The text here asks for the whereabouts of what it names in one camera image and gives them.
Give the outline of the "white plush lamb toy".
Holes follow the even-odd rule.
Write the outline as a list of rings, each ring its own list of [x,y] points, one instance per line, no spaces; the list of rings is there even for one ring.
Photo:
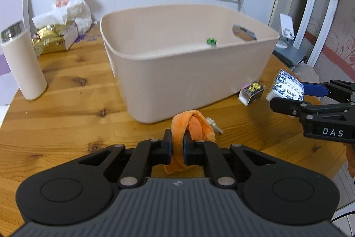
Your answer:
[[[32,18],[37,29],[47,25],[74,22],[78,34],[85,34],[92,25],[91,10],[85,0],[52,0],[52,10]]]

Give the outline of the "green candy bag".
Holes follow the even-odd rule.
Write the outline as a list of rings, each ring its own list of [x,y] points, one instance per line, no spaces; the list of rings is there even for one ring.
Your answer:
[[[216,46],[217,40],[214,39],[214,38],[208,38],[208,39],[206,40],[206,44],[208,44],[208,45],[210,45],[210,46]]]

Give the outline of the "white phone stand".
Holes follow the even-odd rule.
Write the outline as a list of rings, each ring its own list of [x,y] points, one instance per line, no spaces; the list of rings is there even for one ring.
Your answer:
[[[296,38],[294,24],[291,16],[280,13],[281,33],[276,47],[286,49]]]

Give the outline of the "white thermos bottle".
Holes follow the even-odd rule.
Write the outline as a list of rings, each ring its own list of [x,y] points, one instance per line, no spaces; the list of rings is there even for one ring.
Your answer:
[[[1,32],[1,47],[24,98],[39,98],[47,89],[47,81],[39,65],[30,34],[21,20]]]

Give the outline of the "gold tissue box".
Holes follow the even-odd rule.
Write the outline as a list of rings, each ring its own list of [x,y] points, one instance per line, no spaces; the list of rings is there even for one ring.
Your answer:
[[[65,25],[46,25],[32,36],[32,44],[36,56],[40,56],[68,51],[78,37],[75,22],[68,22]]]

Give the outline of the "silver metal hair clip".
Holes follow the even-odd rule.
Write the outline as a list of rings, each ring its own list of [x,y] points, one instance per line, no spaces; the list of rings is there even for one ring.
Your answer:
[[[221,128],[219,128],[216,124],[216,122],[214,121],[214,119],[207,117],[206,121],[209,123],[209,125],[213,128],[214,132],[222,135],[224,132]]]

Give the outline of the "blue white patterned box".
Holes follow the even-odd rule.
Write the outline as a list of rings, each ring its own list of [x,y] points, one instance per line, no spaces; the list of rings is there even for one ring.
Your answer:
[[[284,98],[302,101],[304,99],[304,85],[290,73],[279,70],[271,86],[266,100]]]

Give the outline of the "grey laptop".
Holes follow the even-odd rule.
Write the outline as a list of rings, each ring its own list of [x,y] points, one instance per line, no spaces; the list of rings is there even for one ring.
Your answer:
[[[295,67],[306,59],[306,55],[292,45],[287,48],[275,47],[272,53],[287,67]]]

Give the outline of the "beige plastic storage bin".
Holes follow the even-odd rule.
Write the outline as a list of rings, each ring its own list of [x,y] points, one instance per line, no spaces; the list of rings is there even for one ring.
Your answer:
[[[130,8],[104,15],[100,31],[132,118],[156,123],[240,91],[262,75],[279,33],[216,5]],[[216,46],[206,44],[208,38]]]

